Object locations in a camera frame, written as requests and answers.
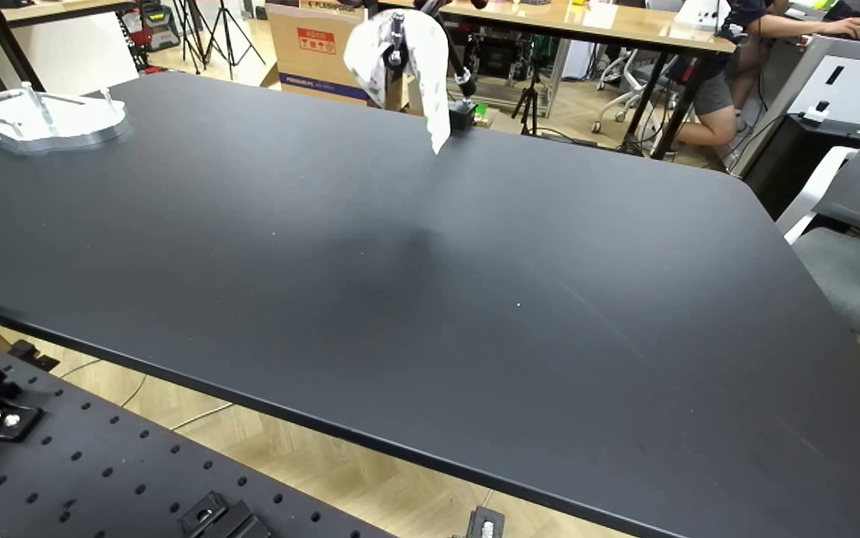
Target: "pegboard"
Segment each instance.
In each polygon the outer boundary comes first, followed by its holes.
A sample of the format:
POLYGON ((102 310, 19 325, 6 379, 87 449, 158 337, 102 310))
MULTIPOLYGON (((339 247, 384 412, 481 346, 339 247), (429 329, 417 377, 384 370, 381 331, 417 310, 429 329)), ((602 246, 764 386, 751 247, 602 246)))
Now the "pegboard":
POLYGON ((384 538, 384 533, 191 439, 0 356, 15 403, 42 406, 19 443, 0 443, 0 534, 167 538, 206 516, 208 494, 245 501, 272 538, 384 538))

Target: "white paper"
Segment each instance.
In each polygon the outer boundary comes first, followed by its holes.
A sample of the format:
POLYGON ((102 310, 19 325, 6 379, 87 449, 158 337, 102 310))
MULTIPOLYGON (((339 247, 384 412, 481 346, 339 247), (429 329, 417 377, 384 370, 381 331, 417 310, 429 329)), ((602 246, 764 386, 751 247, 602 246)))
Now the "white paper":
POLYGON ((402 14, 408 78, 421 86, 429 149, 439 152, 451 138, 451 107, 446 107, 446 35, 424 11, 388 10, 369 22, 361 22, 342 50, 342 65, 358 78, 361 89, 381 107, 384 104, 384 65, 381 50, 391 44, 391 22, 402 14))
POLYGON ((724 0, 685 0, 676 11, 673 22, 685 28, 702 28, 702 31, 718 31, 721 22, 727 19, 727 4, 724 0))
POLYGON ((585 10, 582 28, 611 31, 611 28, 614 28, 614 11, 617 11, 614 4, 591 4, 591 7, 585 10))

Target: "desk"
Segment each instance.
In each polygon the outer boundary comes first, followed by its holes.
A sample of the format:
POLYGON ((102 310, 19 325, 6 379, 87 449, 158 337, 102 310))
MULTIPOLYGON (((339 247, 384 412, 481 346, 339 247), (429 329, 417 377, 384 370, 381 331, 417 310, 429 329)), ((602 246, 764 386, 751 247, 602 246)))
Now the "desk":
POLYGON ((46 23, 46 22, 64 22, 64 19, 87 19, 96 11, 118 11, 134 7, 134 0, 64 0, 64 4, 36 4, 24 10, 0 10, 0 47, 6 50, 12 68, 24 78, 31 81, 31 86, 42 86, 36 68, 24 57, 19 44, 15 43, 9 28, 28 28, 28 23, 46 23))
MULTIPOLYGON (((379 7, 408 10, 411 0, 379 0, 379 7)), ((596 4, 569 7, 564 0, 549 0, 547 7, 529 7, 520 0, 512 4, 490 0, 485 10, 473 10, 467 0, 454 0, 442 10, 442 14, 466 19, 476 23, 496 23, 496 28, 549 34, 560 40, 632 43, 639 47, 660 50, 660 60, 650 71, 650 81, 645 84, 645 92, 639 98, 639 107, 632 113, 632 122, 624 134, 620 149, 626 149, 669 53, 696 53, 696 57, 735 53, 735 44, 727 40, 718 40, 711 31, 684 28, 673 22, 673 11, 655 11, 655 10, 596 7, 596 4)), ((690 84, 690 89, 684 92, 676 110, 670 113, 650 156, 660 159, 669 149, 669 144, 673 141, 676 122, 684 110, 690 107, 696 89, 699 84, 690 84)))
POLYGON ((860 534, 860 356, 718 174, 154 75, 0 152, 0 323, 653 534, 860 534))

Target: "cable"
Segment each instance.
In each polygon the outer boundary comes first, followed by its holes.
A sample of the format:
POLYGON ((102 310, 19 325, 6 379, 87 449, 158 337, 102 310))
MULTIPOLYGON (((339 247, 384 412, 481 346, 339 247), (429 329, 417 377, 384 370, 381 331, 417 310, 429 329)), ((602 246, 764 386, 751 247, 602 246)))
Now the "cable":
POLYGON ((756 71, 756 96, 759 96, 759 116, 766 113, 766 98, 764 98, 764 81, 760 81, 764 65, 756 71))
POLYGON ((596 147, 599 149, 596 141, 582 141, 575 134, 564 134, 560 129, 542 129, 542 134, 549 134, 549 141, 564 141, 564 144, 573 144, 573 147, 596 147))
POLYGON ((766 129, 776 126, 776 120, 781 120, 781 116, 766 120, 760 129, 751 126, 751 134, 744 144, 738 144, 738 147, 748 147, 751 141, 759 141, 766 129))
POLYGON ((87 364, 76 364, 76 367, 64 370, 60 379, 69 379, 72 373, 76 373, 76 370, 84 370, 84 367, 91 367, 91 364, 97 364, 97 358, 91 358, 91 362, 87 362, 87 364))
POLYGON ((139 382, 134 386, 134 391, 131 391, 118 406, 127 406, 127 403, 137 398, 137 391, 142 388, 145 379, 148 379, 148 377, 139 377, 139 382))
POLYGON ((199 416, 194 416, 194 419, 187 419, 187 421, 181 421, 181 425, 175 425, 175 427, 170 427, 170 431, 178 434, 178 431, 184 431, 187 425, 196 425, 196 421, 202 421, 202 419, 212 419, 212 416, 217 416, 217 412, 225 412, 228 406, 231 406, 231 403, 215 406, 215 409, 199 412, 199 416))

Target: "box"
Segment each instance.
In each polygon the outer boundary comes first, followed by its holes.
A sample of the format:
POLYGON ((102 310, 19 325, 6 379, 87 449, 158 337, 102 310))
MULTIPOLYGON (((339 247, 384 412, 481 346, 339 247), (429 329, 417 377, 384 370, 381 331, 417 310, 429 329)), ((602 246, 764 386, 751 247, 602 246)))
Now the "box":
POLYGON ((266 0, 266 7, 302 7, 302 10, 334 10, 334 11, 352 11, 361 4, 358 0, 266 0))
POLYGON ((342 65, 345 35, 363 11, 275 7, 269 23, 276 50, 276 81, 284 92, 317 96, 367 107, 369 98, 342 65))

